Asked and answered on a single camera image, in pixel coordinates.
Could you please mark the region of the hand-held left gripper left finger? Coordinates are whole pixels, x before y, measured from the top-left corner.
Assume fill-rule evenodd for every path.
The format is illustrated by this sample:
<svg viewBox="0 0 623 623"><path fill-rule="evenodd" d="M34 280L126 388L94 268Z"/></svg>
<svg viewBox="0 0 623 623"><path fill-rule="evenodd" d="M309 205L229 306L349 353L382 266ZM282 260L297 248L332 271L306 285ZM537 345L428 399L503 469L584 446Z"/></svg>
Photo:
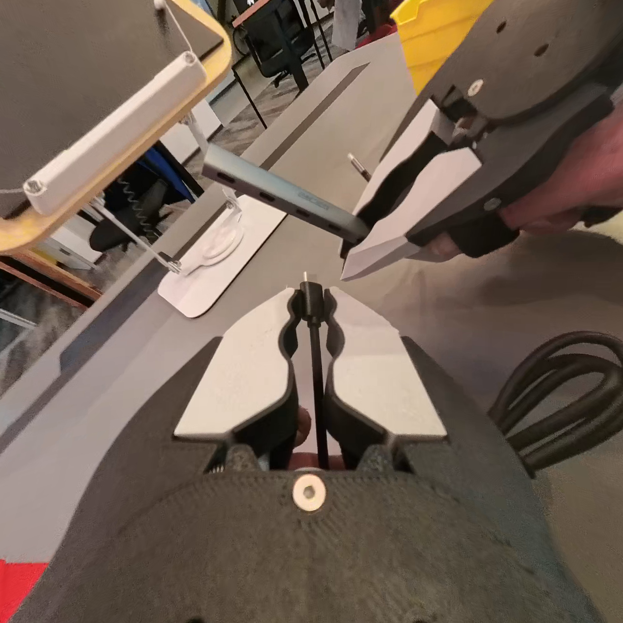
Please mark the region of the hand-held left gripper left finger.
<svg viewBox="0 0 623 623"><path fill-rule="evenodd" d="M176 438L246 444L258 456L294 440L299 294L285 288L224 333L175 427Z"/></svg>

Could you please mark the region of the grey usb hub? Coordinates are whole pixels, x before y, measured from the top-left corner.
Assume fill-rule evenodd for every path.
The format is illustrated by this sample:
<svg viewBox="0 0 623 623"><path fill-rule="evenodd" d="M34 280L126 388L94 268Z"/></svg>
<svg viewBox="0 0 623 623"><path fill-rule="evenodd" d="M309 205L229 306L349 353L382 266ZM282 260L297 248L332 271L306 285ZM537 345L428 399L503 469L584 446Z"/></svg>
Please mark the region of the grey usb hub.
<svg viewBox="0 0 623 623"><path fill-rule="evenodd" d="M370 233L370 228L359 217L218 145L207 144L202 174L352 245L359 244Z"/></svg>

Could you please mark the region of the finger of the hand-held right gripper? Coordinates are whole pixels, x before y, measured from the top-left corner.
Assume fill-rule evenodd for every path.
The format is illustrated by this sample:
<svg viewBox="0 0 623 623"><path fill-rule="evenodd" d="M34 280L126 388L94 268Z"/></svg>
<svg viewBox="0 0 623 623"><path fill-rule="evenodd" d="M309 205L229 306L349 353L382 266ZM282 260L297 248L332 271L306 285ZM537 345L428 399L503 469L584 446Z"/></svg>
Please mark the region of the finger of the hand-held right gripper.
<svg viewBox="0 0 623 623"><path fill-rule="evenodd" d="M394 136L371 174L354 215L372 229L397 206L416 177L444 151L444 114L431 99L422 103L402 132Z"/></svg>
<svg viewBox="0 0 623 623"><path fill-rule="evenodd" d="M408 232L481 167L471 147L435 156L391 214L379 220L347 254L341 280L349 282L402 260L432 256L408 240Z"/></svg>

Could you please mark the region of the blue draped office chair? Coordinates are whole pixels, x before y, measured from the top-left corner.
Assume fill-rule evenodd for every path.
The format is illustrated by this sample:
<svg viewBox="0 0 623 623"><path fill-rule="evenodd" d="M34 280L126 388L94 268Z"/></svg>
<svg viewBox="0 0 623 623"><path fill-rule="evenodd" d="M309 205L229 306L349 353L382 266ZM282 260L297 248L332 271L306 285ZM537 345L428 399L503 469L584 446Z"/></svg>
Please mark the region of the blue draped office chair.
<svg viewBox="0 0 623 623"><path fill-rule="evenodd" d="M194 203L204 190L191 173L157 141L111 182L103 193L103 207L140 240L154 244L162 236L161 223L172 212L165 206Z"/></svg>

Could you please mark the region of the person's right hand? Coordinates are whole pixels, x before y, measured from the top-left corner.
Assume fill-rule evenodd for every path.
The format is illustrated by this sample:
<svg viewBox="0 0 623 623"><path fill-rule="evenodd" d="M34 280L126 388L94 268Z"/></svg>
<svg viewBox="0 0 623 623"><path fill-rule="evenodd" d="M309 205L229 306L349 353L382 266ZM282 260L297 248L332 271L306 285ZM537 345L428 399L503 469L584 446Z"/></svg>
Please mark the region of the person's right hand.
<svg viewBox="0 0 623 623"><path fill-rule="evenodd" d="M539 187L498 211L511 230L558 233L588 206L622 207L622 102L578 137Z"/></svg>

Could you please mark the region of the yellow plastic bin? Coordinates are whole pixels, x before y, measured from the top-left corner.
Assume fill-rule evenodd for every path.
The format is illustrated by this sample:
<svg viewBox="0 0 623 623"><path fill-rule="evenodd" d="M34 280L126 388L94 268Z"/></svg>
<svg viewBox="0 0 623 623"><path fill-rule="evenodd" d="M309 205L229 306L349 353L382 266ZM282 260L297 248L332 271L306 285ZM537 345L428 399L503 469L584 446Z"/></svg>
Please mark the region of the yellow plastic bin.
<svg viewBox="0 0 623 623"><path fill-rule="evenodd" d="M403 1L391 13L417 95L491 3Z"/></svg>

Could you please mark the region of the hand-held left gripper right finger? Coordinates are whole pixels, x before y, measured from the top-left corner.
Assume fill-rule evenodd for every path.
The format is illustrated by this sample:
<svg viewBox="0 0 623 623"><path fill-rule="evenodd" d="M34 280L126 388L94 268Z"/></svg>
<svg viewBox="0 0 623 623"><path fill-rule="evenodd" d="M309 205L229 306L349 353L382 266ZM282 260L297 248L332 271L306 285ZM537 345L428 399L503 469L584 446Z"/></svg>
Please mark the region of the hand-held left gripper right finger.
<svg viewBox="0 0 623 623"><path fill-rule="evenodd" d="M443 424L399 331L337 287L324 292L326 428L340 448L367 448L447 438Z"/></svg>

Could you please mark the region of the black office chair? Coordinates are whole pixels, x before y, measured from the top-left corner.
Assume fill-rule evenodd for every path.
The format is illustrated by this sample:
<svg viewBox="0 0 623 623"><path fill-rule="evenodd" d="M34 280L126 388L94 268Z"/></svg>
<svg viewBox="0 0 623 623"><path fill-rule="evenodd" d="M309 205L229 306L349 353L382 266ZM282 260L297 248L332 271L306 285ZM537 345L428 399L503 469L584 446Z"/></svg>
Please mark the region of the black office chair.
<svg viewBox="0 0 623 623"><path fill-rule="evenodd" d="M326 67L316 33L333 60L323 27L312 22L308 9L318 17L313 1L249 1L232 22L232 35L245 43L261 76L274 85L292 77L299 94L309 85L304 63L315 59Z"/></svg>

